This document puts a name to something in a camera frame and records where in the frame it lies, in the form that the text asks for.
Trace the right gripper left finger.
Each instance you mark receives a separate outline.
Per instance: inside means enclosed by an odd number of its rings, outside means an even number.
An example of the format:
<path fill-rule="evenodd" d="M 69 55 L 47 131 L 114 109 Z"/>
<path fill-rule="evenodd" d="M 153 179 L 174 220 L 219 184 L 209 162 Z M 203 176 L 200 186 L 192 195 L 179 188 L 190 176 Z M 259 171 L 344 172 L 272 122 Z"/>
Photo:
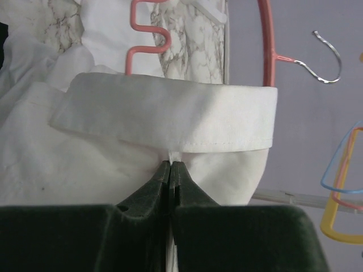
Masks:
<path fill-rule="evenodd" d="M 1 208 L 2 271 L 165 271 L 170 164 L 118 205 Z"/>

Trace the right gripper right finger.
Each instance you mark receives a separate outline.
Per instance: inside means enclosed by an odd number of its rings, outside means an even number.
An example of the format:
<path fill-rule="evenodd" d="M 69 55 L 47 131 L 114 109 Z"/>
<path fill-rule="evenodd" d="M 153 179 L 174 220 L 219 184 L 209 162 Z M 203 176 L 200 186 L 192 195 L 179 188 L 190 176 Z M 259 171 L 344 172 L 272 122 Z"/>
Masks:
<path fill-rule="evenodd" d="M 221 206 L 182 162 L 170 172 L 180 271 L 329 271 L 313 223 L 295 206 Z"/>

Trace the yellow hanger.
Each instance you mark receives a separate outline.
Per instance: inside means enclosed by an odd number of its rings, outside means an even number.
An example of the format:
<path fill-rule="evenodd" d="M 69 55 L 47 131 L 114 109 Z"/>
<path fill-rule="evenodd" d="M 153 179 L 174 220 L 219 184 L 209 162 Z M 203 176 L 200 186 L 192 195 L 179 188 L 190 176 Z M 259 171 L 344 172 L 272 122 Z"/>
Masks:
<path fill-rule="evenodd" d="M 340 159 L 340 166 L 342 165 L 342 163 L 344 161 L 346 147 L 347 147 L 347 144 L 345 146 L 342 157 Z M 335 185 L 337 184 L 338 175 L 339 174 L 336 172 L 336 176 L 335 176 L 335 180 L 334 180 Z M 346 243 L 346 244 L 362 245 L 362 235 L 346 234 L 346 233 L 341 233 L 341 232 L 334 230 L 334 224 L 335 224 L 335 219 L 336 219 L 336 214 L 338 212 L 338 208 L 345 207 L 345 206 L 342 206 L 342 205 L 334 202 L 333 199 L 331 198 L 332 194 L 333 194 L 333 192 L 331 191 L 330 199 L 328 200 L 328 203 L 326 205 L 326 208 L 324 210 L 322 220 L 320 223 L 320 230 L 323 232 L 324 235 L 326 235 L 327 237 L 329 237 L 330 239 L 333 239 L 335 241 Z"/>

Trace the white metal clothes rack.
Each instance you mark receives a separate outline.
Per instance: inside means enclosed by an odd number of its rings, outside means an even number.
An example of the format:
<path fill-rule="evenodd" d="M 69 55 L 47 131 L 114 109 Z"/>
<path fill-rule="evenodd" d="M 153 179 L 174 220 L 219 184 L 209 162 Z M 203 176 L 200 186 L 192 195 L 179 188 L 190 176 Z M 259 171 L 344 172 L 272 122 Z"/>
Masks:
<path fill-rule="evenodd" d="M 325 209 L 330 198 L 318 195 L 298 194 L 282 190 L 256 189 L 252 195 L 252 199 Z"/>

